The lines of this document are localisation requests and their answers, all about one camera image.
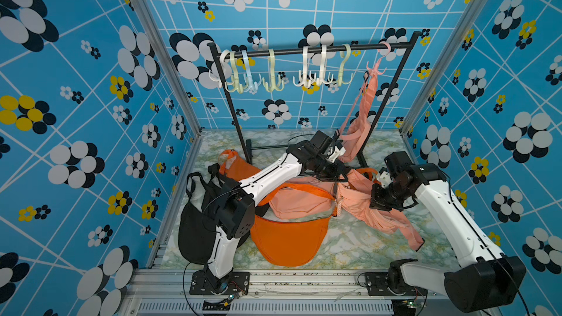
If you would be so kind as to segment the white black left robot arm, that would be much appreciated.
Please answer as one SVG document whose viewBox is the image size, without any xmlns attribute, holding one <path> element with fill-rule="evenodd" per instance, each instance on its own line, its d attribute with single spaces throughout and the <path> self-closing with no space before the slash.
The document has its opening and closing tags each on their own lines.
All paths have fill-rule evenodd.
<svg viewBox="0 0 562 316">
<path fill-rule="evenodd" d="M 197 184 L 204 188 L 197 209 L 185 204 L 180 216 L 178 245 L 181 256 L 203 267 L 203 284 L 209 292 L 222 293 L 234 281 L 234 255 L 255 224 L 256 209 L 268 195 L 289 181 L 311 174 L 329 183 L 344 176 L 340 161 L 345 148 L 337 137 L 318 131 L 311 140 L 291 144 L 273 164 L 253 175 L 244 175 L 234 161 L 209 166 L 209 181 L 199 172 L 188 175 L 187 197 Z"/>
</svg>

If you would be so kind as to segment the orange bag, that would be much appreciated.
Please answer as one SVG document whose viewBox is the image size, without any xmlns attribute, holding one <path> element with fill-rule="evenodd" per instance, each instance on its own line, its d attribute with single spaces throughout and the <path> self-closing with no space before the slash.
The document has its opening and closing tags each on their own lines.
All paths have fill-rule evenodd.
<svg viewBox="0 0 562 316">
<path fill-rule="evenodd" d="M 357 172 L 372 182 L 377 182 L 378 172 L 373 168 L 357 168 Z"/>
<path fill-rule="evenodd" d="M 261 170 L 243 160 L 235 150 L 225 150 L 219 156 L 220 174 L 241 181 L 256 175 Z"/>
<path fill-rule="evenodd" d="M 257 216 L 250 230 L 251 239 L 269 263 L 285 267 L 304 266 L 319 251 L 333 210 L 301 219 L 278 219 L 275 216 L 276 221 Z"/>
</svg>

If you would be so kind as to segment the black bag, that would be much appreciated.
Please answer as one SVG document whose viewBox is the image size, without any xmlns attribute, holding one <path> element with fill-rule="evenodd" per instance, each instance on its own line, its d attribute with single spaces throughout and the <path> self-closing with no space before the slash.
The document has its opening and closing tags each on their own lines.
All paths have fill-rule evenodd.
<svg viewBox="0 0 562 316">
<path fill-rule="evenodd" d="M 250 236 L 256 205 L 241 184 L 219 172 L 215 163 L 208 167 L 209 181 L 199 172 L 187 176 L 185 205 L 180 219 L 178 244 L 183 258 L 203 265 L 218 257 L 215 252 L 221 235 L 237 249 Z"/>
</svg>

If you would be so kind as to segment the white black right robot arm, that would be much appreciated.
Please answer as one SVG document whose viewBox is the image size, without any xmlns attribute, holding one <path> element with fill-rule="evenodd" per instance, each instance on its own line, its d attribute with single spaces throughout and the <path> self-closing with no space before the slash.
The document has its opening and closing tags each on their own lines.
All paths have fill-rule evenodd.
<svg viewBox="0 0 562 316">
<path fill-rule="evenodd" d="M 387 278 L 393 293 L 423 288 L 447 296 L 464 313 L 509 305 L 520 296 L 524 263 L 507 256 L 483 232 L 439 166 L 416 165 L 407 152 L 393 152 L 384 162 L 371 192 L 371 208 L 402 213 L 408 209 L 408 199 L 422 204 L 444 232 L 459 265 L 448 272 L 415 259 L 396 260 Z"/>
</svg>

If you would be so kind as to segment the pink bag large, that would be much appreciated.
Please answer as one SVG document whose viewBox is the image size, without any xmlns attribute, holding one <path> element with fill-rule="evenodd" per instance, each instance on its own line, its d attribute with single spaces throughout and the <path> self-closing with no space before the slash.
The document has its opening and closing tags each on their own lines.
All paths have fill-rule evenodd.
<svg viewBox="0 0 562 316">
<path fill-rule="evenodd" d="M 404 213 L 398 210 L 385 212 L 370 208 L 371 190 L 373 184 L 379 184 L 378 181 L 370 181 L 359 174 L 356 169 L 350 170 L 348 178 L 348 182 L 337 184 L 335 210 L 333 211 L 335 217 L 340 215 L 341 211 L 346 211 L 371 228 L 383 233 L 392 234 L 400 231 L 407 239 L 409 247 L 414 251 L 422 247 L 424 239 Z"/>
</svg>

